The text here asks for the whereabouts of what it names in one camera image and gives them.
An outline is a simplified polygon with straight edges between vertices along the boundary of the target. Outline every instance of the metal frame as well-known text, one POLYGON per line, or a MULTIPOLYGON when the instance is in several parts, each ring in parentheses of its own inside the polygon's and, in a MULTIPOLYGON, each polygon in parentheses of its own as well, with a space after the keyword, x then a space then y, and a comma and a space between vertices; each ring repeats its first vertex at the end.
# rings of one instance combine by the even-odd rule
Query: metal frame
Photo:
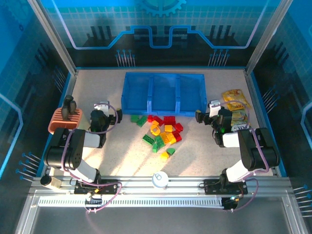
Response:
POLYGON ((288 11, 293 0, 281 0, 278 7, 276 8, 267 28, 265 29, 262 37, 256 46, 252 56, 249 59, 249 62, 246 66, 246 73, 250 75, 254 70, 256 64, 258 63, 259 59, 261 58, 263 52, 267 48, 271 38, 274 36, 278 26, 280 25, 281 21, 283 20, 285 14, 288 11))
POLYGON ((35 15, 39 19, 41 25, 43 26, 45 32, 47 33, 48 37, 50 38, 51 42, 53 43, 55 49, 57 50, 60 58, 63 60, 66 68, 70 72, 71 75, 75 75, 76 73, 76 66, 72 61, 68 51, 65 48, 60 36, 58 35, 55 27, 49 20, 49 17, 45 13, 44 8, 42 7, 40 1, 37 0, 28 0, 28 3, 34 10, 35 15))
MULTIPOLYGON (((123 186, 114 204, 110 204, 108 207, 201 207, 220 209, 222 208, 219 203, 221 197, 230 197, 230 195, 205 195, 204 190, 198 187, 204 179, 216 178, 218 177, 169 177, 170 182, 167 188, 158 190, 153 187, 150 177, 103 177, 103 179, 118 179, 123 186)), ((292 233, 307 234, 308 231, 293 195, 289 178, 275 176, 258 176, 256 178, 259 181, 257 197, 282 198, 292 233)), ((76 181, 65 176, 60 176, 58 179, 62 180, 62 186, 59 191, 53 191, 41 186, 39 178, 35 178, 16 229, 17 234, 31 233, 32 225, 36 224, 35 218, 38 207, 84 208, 86 196, 73 194, 76 181)), ((249 193, 245 197, 250 198, 255 191, 256 183, 248 181, 247 187, 249 193)), ((103 195, 103 202, 107 201, 108 197, 111 198, 111 195, 103 195)))

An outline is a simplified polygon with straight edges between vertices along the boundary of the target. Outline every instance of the white bottle cap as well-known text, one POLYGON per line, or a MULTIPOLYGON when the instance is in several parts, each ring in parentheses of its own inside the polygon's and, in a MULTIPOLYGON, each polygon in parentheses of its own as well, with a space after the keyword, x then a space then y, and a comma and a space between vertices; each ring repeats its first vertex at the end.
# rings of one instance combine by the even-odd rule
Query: white bottle cap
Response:
POLYGON ((165 172, 156 172, 152 177, 152 183, 155 188, 165 189, 169 178, 165 172))

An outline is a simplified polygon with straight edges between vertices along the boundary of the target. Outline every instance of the lego brick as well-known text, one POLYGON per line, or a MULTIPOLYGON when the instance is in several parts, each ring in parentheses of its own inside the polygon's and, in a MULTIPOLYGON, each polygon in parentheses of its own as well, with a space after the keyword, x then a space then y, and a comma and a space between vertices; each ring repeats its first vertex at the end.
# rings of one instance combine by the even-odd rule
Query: lego brick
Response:
POLYGON ((167 150, 166 150, 166 152, 171 156, 171 155, 173 155, 174 153, 175 153, 175 149, 174 148, 168 148, 167 150))
POLYGON ((151 123, 151 122, 153 121, 153 116, 152 116, 152 115, 149 115, 149 116, 147 117, 147 121, 148 121, 149 123, 151 123))
POLYGON ((164 121, 161 118, 159 118, 158 116, 154 116, 153 120, 156 120, 159 123, 160 127, 164 124, 164 121))
POLYGON ((155 143, 153 144, 153 152, 154 152, 154 153, 157 153, 157 152, 158 152, 158 145, 157 145, 157 142, 155 142, 155 143))
POLYGON ((180 123, 175 124, 174 128, 180 133, 183 131, 183 126, 180 123))
POLYGON ((175 139, 177 142, 182 140, 182 137, 180 136, 179 132, 177 130, 175 130, 174 132, 172 132, 173 135, 175 136, 175 139))
POLYGON ((160 128, 156 125, 152 125, 151 126, 151 133, 154 135, 154 136, 158 136, 160 134, 160 128))
POLYGON ((143 137, 143 140, 148 143, 149 145, 153 145, 153 143, 155 142, 155 140, 153 138, 151 138, 150 136, 148 135, 144 135, 143 137))
POLYGON ((160 135, 161 139, 163 140, 163 142, 164 142, 165 144, 169 143, 169 140, 168 140, 168 138, 167 138, 167 134, 166 134, 166 133, 161 133, 161 134, 159 134, 159 135, 160 135))
POLYGON ((172 133, 174 130, 172 125, 165 125, 165 132, 172 133))
POLYGON ((161 155, 160 155, 160 158, 162 160, 167 160, 168 158, 170 158, 170 155, 167 153, 167 152, 163 152, 161 155))
POLYGON ((176 117, 174 116, 165 116, 164 117, 165 125, 175 125, 176 124, 176 117))
POLYGON ((156 120, 153 120, 152 124, 153 124, 153 125, 156 125, 156 126, 159 125, 159 123, 158 123, 156 120))
POLYGON ((157 142, 158 149, 161 149, 162 147, 165 146, 165 143, 164 143, 164 141, 162 140, 161 136, 156 136, 156 137, 155 137, 155 140, 156 140, 156 142, 157 142))
POLYGON ((130 117, 130 121, 131 121, 132 123, 136 123, 139 119, 140 119, 139 116, 131 116, 131 117, 130 117))
POLYGON ((147 116, 142 116, 142 118, 140 118, 140 119, 136 122, 136 124, 137 124, 138 126, 142 127, 142 126, 146 123, 146 121, 147 121, 147 116))

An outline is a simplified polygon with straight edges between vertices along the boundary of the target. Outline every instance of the blue plastic bin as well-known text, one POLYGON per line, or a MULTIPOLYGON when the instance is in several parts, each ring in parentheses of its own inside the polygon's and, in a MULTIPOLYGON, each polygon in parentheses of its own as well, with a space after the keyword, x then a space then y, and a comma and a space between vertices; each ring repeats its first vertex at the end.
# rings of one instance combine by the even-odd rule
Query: blue plastic bin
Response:
POLYGON ((195 116, 196 110, 206 112, 205 77, 127 72, 121 106, 129 115, 195 116))

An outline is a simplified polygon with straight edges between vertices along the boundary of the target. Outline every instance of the white tabletop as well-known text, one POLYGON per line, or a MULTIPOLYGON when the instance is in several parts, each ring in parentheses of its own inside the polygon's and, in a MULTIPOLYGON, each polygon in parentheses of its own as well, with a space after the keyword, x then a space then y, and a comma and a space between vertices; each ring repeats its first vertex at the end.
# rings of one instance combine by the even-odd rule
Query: white tabletop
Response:
MULTIPOLYGON (((140 70, 81 70, 78 73, 73 97, 87 118, 93 104, 109 100, 115 108, 121 108, 121 93, 126 72, 194 73, 204 74, 207 101, 219 99, 230 89, 241 89, 252 106, 243 70, 217 69, 140 69, 140 70)), ((257 128, 254 109, 250 110, 250 122, 257 128)), ((152 176, 164 171, 169 176, 217 176, 223 169, 240 160, 239 148, 220 148, 212 138, 212 127, 198 124, 195 117, 176 117, 183 125, 182 141, 165 146, 158 153, 143 142, 142 137, 150 131, 150 123, 140 128, 124 115, 116 128, 107 134, 102 149, 84 148, 83 159, 102 175, 152 176), (168 147, 176 149, 167 161, 160 154, 168 147)))

